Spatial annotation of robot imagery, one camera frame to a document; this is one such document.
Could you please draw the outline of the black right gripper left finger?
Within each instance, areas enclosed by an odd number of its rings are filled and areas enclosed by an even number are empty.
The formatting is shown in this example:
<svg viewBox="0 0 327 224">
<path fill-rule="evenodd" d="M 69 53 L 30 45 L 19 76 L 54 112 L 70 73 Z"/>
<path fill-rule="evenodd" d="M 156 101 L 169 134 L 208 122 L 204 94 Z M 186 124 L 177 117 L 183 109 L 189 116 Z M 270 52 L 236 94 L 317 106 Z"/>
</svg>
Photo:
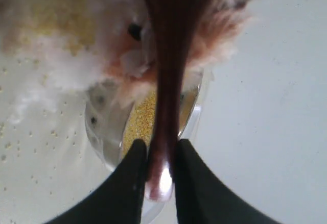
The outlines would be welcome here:
<svg viewBox="0 0 327 224">
<path fill-rule="evenodd" d="M 48 223 L 140 223 L 146 159 L 144 141 L 135 140 L 127 155 L 99 188 Z"/>
</svg>

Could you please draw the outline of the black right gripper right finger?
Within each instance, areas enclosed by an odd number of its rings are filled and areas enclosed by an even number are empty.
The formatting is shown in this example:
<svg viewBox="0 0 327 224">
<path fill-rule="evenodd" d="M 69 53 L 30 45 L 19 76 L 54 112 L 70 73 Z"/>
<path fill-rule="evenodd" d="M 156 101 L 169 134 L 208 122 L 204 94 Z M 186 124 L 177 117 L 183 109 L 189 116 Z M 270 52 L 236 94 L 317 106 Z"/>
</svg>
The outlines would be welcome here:
<svg viewBox="0 0 327 224">
<path fill-rule="evenodd" d="M 276 223 L 228 189 L 187 139 L 181 139 L 176 146 L 174 180 L 179 223 Z"/>
</svg>

